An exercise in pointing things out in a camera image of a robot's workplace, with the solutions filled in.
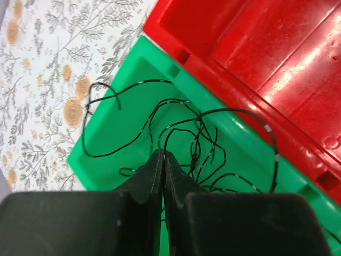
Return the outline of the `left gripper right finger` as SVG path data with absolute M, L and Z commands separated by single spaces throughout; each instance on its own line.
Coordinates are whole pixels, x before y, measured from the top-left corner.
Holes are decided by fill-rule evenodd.
M 329 255 L 318 219 L 292 193 L 210 193 L 164 153 L 170 255 Z

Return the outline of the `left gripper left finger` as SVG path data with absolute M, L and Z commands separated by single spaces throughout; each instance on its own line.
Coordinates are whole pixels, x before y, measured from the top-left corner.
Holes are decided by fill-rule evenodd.
M 1 202 L 1 255 L 158 255 L 163 151 L 110 191 L 21 192 Z

